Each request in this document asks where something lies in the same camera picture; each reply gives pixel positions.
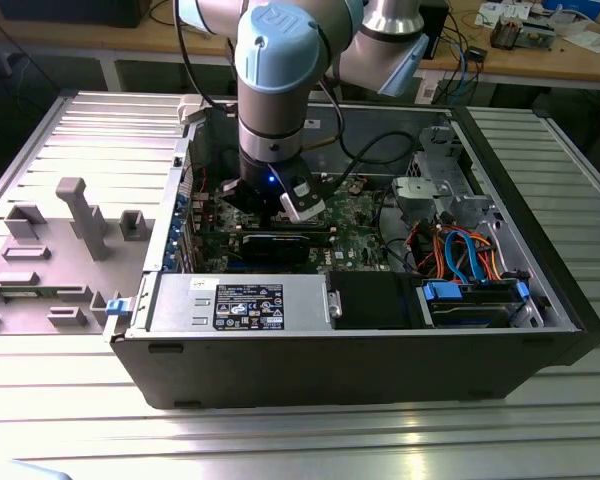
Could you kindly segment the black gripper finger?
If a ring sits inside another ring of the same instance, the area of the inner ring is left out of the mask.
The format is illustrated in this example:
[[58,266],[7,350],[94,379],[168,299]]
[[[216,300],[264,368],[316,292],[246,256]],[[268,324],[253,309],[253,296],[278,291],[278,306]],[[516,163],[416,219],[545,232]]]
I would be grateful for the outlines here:
[[225,202],[253,216],[260,226],[270,226],[271,218],[277,215],[277,198],[262,194],[242,179],[222,182],[220,191]]

